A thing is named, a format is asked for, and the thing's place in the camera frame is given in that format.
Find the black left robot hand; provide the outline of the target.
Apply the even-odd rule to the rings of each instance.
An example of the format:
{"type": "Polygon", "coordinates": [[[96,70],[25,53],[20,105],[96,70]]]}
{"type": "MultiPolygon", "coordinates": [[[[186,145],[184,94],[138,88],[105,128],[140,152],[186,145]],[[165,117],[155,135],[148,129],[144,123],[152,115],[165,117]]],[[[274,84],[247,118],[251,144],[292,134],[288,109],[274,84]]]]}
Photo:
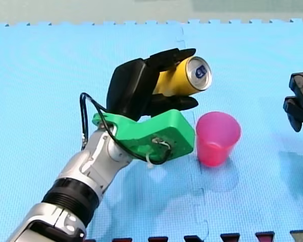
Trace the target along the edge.
{"type": "Polygon", "coordinates": [[[106,100],[106,112],[138,121],[142,116],[156,116],[171,109],[188,110],[198,105],[189,95],[154,93],[162,72],[172,71],[196,53],[195,48],[169,49],[137,58],[115,68],[106,100]]]}

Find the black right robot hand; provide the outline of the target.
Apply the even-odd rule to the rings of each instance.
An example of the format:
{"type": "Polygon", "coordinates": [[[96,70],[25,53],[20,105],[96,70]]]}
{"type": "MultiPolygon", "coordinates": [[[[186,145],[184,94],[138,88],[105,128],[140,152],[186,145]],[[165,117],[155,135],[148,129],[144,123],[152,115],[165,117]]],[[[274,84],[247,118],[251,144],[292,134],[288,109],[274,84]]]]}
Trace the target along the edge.
{"type": "Polygon", "coordinates": [[[285,97],[283,109],[293,130],[299,132],[303,124],[303,72],[291,74],[289,88],[294,96],[285,97]]]}

